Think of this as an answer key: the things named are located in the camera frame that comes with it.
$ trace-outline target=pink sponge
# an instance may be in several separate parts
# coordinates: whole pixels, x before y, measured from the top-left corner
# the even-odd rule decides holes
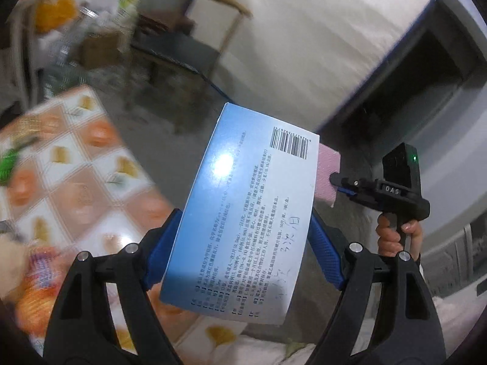
[[[333,207],[337,198],[337,187],[330,184],[330,174],[340,172],[340,153],[323,144],[318,150],[315,200],[326,202]]]

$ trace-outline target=blue gripper pad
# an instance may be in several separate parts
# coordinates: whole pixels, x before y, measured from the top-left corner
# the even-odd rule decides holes
[[[164,229],[164,233],[161,235],[161,238],[147,260],[147,271],[143,280],[146,290],[150,290],[154,284],[160,283],[162,277],[164,277],[182,216],[183,212],[177,210],[172,215],[171,221],[168,221],[162,228],[159,228]]]
[[[345,277],[342,274],[340,255],[314,214],[311,214],[308,240],[326,280],[337,290],[342,290],[345,286]]]

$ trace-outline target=table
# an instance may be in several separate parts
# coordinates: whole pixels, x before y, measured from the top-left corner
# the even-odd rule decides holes
[[[8,187],[0,187],[0,219],[30,246],[16,317],[41,351],[55,296],[76,253],[118,252],[160,227],[173,207],[126,148],[90,87],[72,89],[26,115],[38,115],[40,141],[20,151]],[[16,121],[0,132],[0,152],[12,147],[15,126]],[[219,357],[245,328],[163,304],[160,287],[149,298],[185,363]],[[121,345],[134,351],[115,284],[107,291]]]

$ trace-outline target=chair seat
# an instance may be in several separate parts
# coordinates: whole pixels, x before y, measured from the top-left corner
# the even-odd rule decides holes
[[[182,33],[141,34],[131,47],[206,77],[219,52]]]

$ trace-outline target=blue and white box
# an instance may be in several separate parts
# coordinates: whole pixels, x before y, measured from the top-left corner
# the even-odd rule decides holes
[[[282,324],[308,234],[318,135],[227,103],[179,225],[160,299]]]

